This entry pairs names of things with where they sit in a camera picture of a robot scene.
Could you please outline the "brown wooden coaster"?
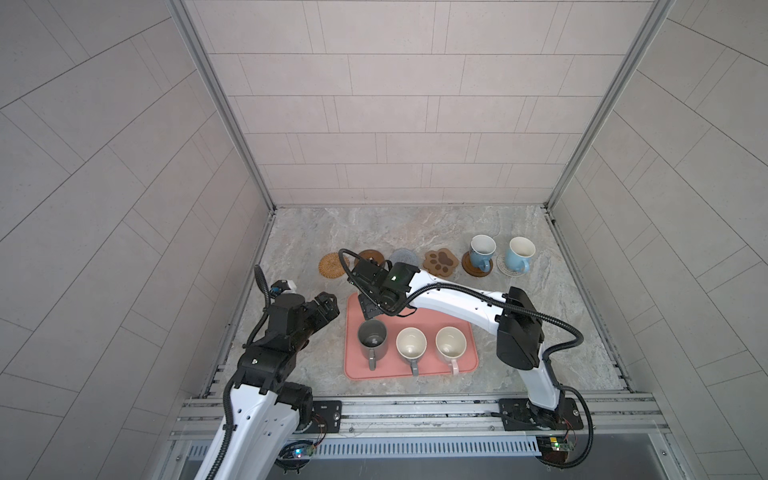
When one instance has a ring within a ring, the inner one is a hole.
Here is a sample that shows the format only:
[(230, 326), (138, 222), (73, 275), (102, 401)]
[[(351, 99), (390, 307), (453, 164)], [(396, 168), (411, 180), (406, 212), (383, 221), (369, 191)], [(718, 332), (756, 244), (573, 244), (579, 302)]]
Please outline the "brown wooden coaster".
[(381, 266), (381, 265), (383, 265), (385, 263), (384, 255), (380, 251), (378, 251), (378, 250), (374, 250), (374, 249), (363, 250), (363, 251), (361, 251), (359, 253), (359, 256), (362, 259), (364, 259), (366, 261), (369, 261), (369, 262), (373, 262), (373, 263), (375, 263), (375, 264), (377, 264), (379, 266)]
[(483, 277), (488, 276), (492, 272), (493, 267), (494, 267), (494, 262), (493, 262), (493, 260), (490, 260), (489, 261), (489, 270), (487, 272), (484, 272), (481, 269), (475, 267), (471, 263), (471, 252), (467, 251), (462, 256), (461, 265), (462, 265), (462, 268), (464, 269), (464, 271), (467, 274), (469, 274), (469, 275), (471, 275), (473, 277), (483, 278)]

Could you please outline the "woven rattan coaster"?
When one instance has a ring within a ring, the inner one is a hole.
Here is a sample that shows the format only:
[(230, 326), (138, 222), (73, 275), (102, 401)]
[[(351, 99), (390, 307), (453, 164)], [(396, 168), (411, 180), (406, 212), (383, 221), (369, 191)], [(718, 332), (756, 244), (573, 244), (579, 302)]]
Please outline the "woven rattan coaster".
[(324, 278), (337, 279), (346, 275), (345, 267), (349, 267), (348, 260), (337, 252), (332, 252), (321, 258), (318, 272)]

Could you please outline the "blue woven round coaster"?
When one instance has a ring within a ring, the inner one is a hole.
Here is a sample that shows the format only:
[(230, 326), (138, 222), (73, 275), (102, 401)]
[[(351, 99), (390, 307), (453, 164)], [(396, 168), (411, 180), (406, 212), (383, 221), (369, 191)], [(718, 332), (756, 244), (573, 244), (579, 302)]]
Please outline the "blue woven round coaster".
[(406, 248), (399, 248), (392, 252), (389, 260), (395, 263), (404, 263), (415, 267), (420, 267), (422, 260), (414, 251)]

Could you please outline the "dark grey mug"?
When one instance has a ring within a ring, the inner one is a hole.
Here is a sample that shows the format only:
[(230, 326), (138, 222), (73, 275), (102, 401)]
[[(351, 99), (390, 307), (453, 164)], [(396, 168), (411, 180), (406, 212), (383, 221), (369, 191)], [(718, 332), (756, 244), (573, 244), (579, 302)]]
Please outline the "dark grey mug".
[(357, 338), (369, 370), (375, 371), (388, 352), (387, 326), (380, 320), (364, 320), (358, 328)]

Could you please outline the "cork paw print coaster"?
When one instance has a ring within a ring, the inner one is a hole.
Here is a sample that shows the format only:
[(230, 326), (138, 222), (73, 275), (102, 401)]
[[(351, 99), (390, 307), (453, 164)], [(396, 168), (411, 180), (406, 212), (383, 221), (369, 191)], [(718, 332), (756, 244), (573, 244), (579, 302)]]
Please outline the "cork paw print coaster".
[(423, 268), (431, 275), (439, 278), (449, 278), (453, 275), (460, 262), (448, 249), (429, 250), (424, 257)]

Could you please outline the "blue floral mug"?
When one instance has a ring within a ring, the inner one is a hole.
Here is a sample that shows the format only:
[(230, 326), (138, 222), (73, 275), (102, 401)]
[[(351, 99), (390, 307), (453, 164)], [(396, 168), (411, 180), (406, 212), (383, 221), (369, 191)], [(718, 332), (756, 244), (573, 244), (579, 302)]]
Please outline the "blue floral mug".
[(470, 264), (483, 274), (492, 270), (492, 257), (496, 251), (495, 240), (484, 234), (475, 235), (470, 242)]

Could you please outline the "light blue mug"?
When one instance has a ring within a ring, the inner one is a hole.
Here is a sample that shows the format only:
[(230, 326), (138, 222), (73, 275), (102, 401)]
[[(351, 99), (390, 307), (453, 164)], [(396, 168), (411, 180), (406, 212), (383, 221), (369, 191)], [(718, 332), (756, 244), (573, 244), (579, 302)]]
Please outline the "light blue mug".
[(530, 271), (530, 262), (535, 254), (536, 246), (530, 239), (514, 237), (508, 244), (504, 264), (513, 275), (524, 275)]

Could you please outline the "multicolour woven round coaster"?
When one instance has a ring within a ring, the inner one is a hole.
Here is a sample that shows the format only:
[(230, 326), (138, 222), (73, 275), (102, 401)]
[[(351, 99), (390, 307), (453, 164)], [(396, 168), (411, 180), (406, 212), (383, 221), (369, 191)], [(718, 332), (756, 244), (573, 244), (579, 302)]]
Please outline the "multicolour woven round coaster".
[(530, 272), (530, 264), (527, 259), (514, 259), (512, 261), (512, 267), (507, 265), (505, 259), (498, 259), (499, 271), (508, 277), (520, 277)]

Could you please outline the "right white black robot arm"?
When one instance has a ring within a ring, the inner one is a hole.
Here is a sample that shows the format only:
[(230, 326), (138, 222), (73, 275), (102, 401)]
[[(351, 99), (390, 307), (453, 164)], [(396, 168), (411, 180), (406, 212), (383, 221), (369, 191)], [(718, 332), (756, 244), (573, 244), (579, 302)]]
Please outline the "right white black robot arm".
[(539, 462), (561, 470), (581, 465), (594, 444), (594, 422), (583, 395), (561, 383), (550, 356), (580, 346), (583, 334), (571, 324), (535, 309), (526, 292), (486, 292), (438, 277), (407, 263), (377, 263), (342, 248), (338, 258), (347, 281), (358, 290), (365, 320), (405, 318), (434, 311), (478, 326), (496, 337), (496, 356), (517, 370), (527, 399), (503, 399), (496, 413), (511, 431), (587, 429), (586, 444), (573, 460), (545, 447)]

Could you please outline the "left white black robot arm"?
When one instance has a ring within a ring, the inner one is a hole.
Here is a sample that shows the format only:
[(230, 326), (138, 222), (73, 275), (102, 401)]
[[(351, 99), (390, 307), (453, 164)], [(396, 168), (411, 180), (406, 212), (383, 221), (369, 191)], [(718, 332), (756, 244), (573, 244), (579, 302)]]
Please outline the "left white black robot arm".
[(264, 479), (275, 465), (299, 471), (322, 440), (289, 438), (313, 422), (329, 431), (313, 411), (312, 389), (288, 377), (310, 337), (339, 316), (337, 297), (322, 292), (307, 301), (291, 281), (268, 285), (260, 266), (254, 278), (265, 306), (225, 384), (223, 420), (198, 479)]

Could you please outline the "pink silicone tray mat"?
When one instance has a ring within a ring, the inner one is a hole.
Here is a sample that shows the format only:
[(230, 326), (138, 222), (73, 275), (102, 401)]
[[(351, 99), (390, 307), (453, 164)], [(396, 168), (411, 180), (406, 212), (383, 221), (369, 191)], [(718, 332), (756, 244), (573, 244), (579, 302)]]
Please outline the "pink silicone tray mat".
[(457, 360), (458, 372), (461, 374), (471, 373), (477, 369), (479, 358), (469, 323), (432, 310), (418, 310), (405, 318), (381, 316), (380, 319), (388, 331), (385, 342), (387, 353), (376, 362), (376, 369), (371, 370), (366, 353), (358, 339), (359, 327), (364, 322), (358, 295), (352, 294), (348, 297), (344, 372), (349, 379), (378, 380), (410, 377), (412, 369), (396, 349), (396, 337), (401, 330), (407, 327), (418, 328), (426, 336), (426, 352), (418, 361), (418, 372), (421, 376), (450, 375), (453, 372), (452, 366), (442, 359), (436, 344), (438, 332), (446, 327), (458, 329), (467, 341), (465, 353)]

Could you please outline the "left green circuit board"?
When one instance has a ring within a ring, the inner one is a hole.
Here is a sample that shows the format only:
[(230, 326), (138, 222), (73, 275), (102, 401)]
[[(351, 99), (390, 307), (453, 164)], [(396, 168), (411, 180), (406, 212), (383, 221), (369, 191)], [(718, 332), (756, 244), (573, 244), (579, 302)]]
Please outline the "left green circuit board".
[(287, 462), (308, 460), (315, 454), (317, 444), (309, 440), (299, 440), (285, 445), (279, 452), (278, 459)]

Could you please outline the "green circuit board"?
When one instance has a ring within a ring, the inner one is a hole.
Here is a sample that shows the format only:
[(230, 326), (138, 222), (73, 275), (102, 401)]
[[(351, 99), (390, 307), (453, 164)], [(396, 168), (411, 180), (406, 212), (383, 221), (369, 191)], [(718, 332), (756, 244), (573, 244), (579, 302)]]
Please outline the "green circuit board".
[(285, 445), (279, 452), (278, 459), (287, 462), (308, 460), (315, 454), (317, 444), (309, 440), (299, 440)]
[(566, 436), (537, 436), (536, 442), (540, 452), (538, 460), (555, 465), (566, 464), (576, 446)]

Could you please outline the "white vent grille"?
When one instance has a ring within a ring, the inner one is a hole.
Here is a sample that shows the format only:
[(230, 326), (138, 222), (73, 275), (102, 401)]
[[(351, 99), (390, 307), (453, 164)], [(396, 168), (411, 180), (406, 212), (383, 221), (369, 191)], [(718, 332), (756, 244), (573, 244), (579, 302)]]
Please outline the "white vent grille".
[(325, 440), (312, 459), (431, 459), (541, 457), (531, 436), (469, 437), (344, 437)]

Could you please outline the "right green circuit board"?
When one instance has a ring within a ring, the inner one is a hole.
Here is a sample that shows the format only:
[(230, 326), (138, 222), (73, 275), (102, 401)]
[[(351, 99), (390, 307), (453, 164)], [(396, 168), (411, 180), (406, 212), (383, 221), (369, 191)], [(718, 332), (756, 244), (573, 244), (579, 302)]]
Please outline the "right green circuit board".
[(536, 442), (540, 452), (538, 460), (555, 465), (566, 464), (576, 446), (566, 436), (537, 436)]

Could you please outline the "grey handled white mug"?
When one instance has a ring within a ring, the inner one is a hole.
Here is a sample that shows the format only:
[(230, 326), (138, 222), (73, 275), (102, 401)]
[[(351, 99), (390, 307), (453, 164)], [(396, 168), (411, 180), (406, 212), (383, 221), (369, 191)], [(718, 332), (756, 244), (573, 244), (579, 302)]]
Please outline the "grey handled white mug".
[(418, 328), (406, 327), (397, 335), (397, 351), (414, 377), (419, 375), (418, 363), (426, 353), (427, 346), (426, 335)]

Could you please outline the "pink handled white mug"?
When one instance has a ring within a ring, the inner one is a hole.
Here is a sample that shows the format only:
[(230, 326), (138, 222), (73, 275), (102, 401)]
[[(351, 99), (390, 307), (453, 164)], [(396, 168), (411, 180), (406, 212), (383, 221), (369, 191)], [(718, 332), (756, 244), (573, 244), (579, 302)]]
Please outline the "pink handled white mug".
[(462, 331), (452, 326), (440, 329), (435, 336), (435, 345), (441, 359), (450, 366), (451, 373), (458, 375), (458, 361), (467, 349), (467, 339)]

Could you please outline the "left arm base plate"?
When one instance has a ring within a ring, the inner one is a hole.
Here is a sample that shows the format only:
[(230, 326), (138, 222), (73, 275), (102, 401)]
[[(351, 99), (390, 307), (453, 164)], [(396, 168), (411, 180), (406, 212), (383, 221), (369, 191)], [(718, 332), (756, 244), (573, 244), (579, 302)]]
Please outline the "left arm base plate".
[(335, 434), (340, 431), (343, 403), (339, 400), (315, 400), (312, 406), (298, 409), (299, 424), (295, 434)]

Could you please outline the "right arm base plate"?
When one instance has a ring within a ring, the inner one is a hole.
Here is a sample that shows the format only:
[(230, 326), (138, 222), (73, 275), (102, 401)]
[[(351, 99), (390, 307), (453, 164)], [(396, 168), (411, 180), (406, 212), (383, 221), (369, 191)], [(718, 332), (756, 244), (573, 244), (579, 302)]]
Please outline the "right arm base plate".
[(584, 417), (579, 403), (565, 397), (551, 411), (532, 405), (527, 398), (503, 398), (498, 401), (499, 416), (505, 431), (582, 430)]

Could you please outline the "aluminium mounting rail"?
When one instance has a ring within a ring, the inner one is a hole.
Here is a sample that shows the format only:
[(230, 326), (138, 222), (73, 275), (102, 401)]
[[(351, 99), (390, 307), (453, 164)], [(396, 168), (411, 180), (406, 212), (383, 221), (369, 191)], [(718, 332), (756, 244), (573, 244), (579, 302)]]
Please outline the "aluminium mounting rail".
[[(330, 438), (501, 435), (499, 401), (503, 394), (448, 396), (340, 397), (338, 413), (327, 414)], [(597, 434), (669, 431), (656, 399), (650, 393), (586, 392)], [(220, 429), (219, 398), (183, 402), (170, 428), (170, 437), (207, 440)]]

